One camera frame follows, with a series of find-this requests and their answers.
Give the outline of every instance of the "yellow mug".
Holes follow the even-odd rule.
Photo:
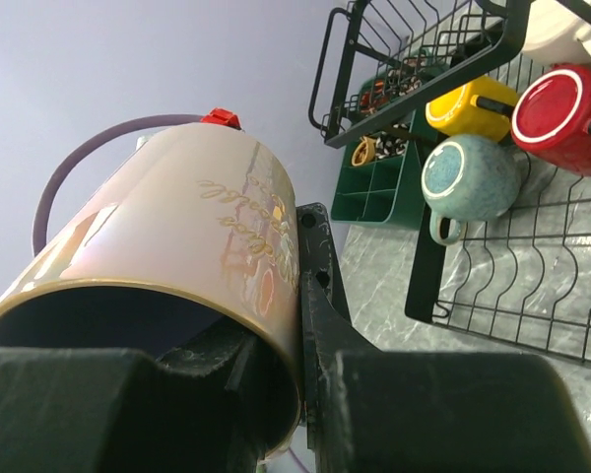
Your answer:
[[[225,126],[141,146],[0,298],[0,346],[157,357],[223,316],[277,355],[275,449],[299,416],[296,201],[285,169]]]
[[[481,135],[499,142],[510,132],[518,100],[513,89],[481,76],[430,101],[425,115],[428,124],[445,135]]]

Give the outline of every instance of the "countertop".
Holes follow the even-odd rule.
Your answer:
[[[511,351],[512,348],[416,322],[404,314],[405,297],[418,233],[400,229],[351,227],[342,257],[342,276],[355,328],[382,350]],[[461,251],[451,248],[447,267]],[[450,290],[443,277],[442,293]],[[486,295],[498,294],[489,288]],[[591,441],[591,369],[549,359],[567,388]]]

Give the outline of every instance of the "white wall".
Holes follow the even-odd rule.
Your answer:
[[[306,109],[333,6],[332,0],[0,1],[0,294],[31,258],[33,212],[51,172],[81,142],[125,119],[234,110],[246,132],[286,166],[298,203],[330,207],[341,152],[323,145]],[[331,55],[338,57],[340,43]],[[330,86],[326,81],[322,97],[330,97]],[[107,145],[75,170],[53,209],[52,235],[135,139]],[[343,241],[346,226],[334,230]]]

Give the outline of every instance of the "light blue mug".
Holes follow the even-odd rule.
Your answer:
[[[521,176],[514,158],[479,135],[456,135],[440,143],[423,168],[421,186],[431,208],[433,240],[448,245],[466,233],[468,222],[493,220],[516,200]],[[442,220],[451,220],[442,236]]]

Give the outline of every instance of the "dish rack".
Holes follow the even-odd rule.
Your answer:
[[[591,7],[584,0],[558,1],[591,24]],[[529,0],[355,0],[334,8],[309,101],[310,123],[333,148],[380,131],[514,59],[525,41],[529,11]],[[340,17],[346,20],[344,46],[330,108],[320,121],[320,84]],[[371,95],[374,106],[366,112],[359,91],[349,93],[355,64],[365,58],[371,60],[370,77],[385,78],[382,93]],[[432,61],[446,70],[432,77]],[[417,81],[422,85],[411,87]]]
[[[559,1],[591,24],[591,8],[583,0]],[[442,4],[447,6],[444,15]],[[334,9],[311,96],[311,123],[327,145],[338,148],[483,74],[522,93],[545,72],[519,54],[529,7],[519,0],[502,0],[501,5],[487,0],[357,0],[347,9]],[[386,17],[383,8],[410,30],[407,45],[393,53],[387,53],[389,44],[386,52],[375,49],[365,36],[374,29],[373,17],[393,29],[392,17]],[[317,122],[321,69],[329,31],[339,15],[348,19],[344,50],[330,110]],[[410,21],[417,15],[422,23]],[[416,28],[418,23],[424,26]],[[410,51],[424,48],[445,65],[444,72],[400,96],[395,73],[397,82],[386,81],[383,88],[388,94],[384,106],[370,113],[363,112],[359,94],[348,95],[356,55],[375,59],[373,77],[401,71],[400,81],[411,82],[424,78],[425,71]],[[445,138],[440,135],[439,141]],[[518,200],[499,220],[471,224],[463,241],[448,248],[431,239],[430,209],[425,206],[405,313],[454,332],[591,367],[591,177],[537,160],[507,139],[501,145],[509,148],[524,175]],[[428,151],[419,153],[421,166]]]

